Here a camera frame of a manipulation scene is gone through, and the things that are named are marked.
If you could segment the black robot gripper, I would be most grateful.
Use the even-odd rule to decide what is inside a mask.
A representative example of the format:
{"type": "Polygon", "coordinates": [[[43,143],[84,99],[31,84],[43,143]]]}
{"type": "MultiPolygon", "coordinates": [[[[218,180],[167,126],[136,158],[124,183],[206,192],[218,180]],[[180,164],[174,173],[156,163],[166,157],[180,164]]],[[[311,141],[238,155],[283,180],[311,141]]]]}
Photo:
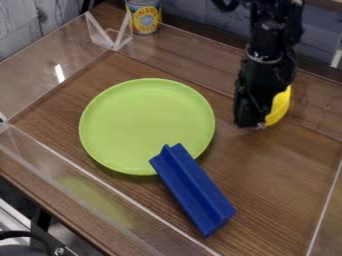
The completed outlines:
{"type": "Polygon", "coordinates": [[[266,126],[271,105],[258,105],[254,100],[272,100],[286,91],[296,75],[295,61],[292,49],[270,57],[246,47],[234,91],[234,124],[239,128],[266,126]]]}

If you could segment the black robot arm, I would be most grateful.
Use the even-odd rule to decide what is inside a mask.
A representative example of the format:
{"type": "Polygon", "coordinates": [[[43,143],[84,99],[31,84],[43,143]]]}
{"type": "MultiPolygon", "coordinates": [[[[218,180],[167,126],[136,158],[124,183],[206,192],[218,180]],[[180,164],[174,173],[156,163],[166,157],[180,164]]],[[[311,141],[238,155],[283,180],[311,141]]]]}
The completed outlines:
{"type": "Polygon", "coordinates": [[[222,12],[240,5],[250,11],[250,41],[244,48],[234,90],[234,124],[264,127],[275,97],[296,76],[294,47],[303,34],[305,0],[211,0],[222,12]]]}

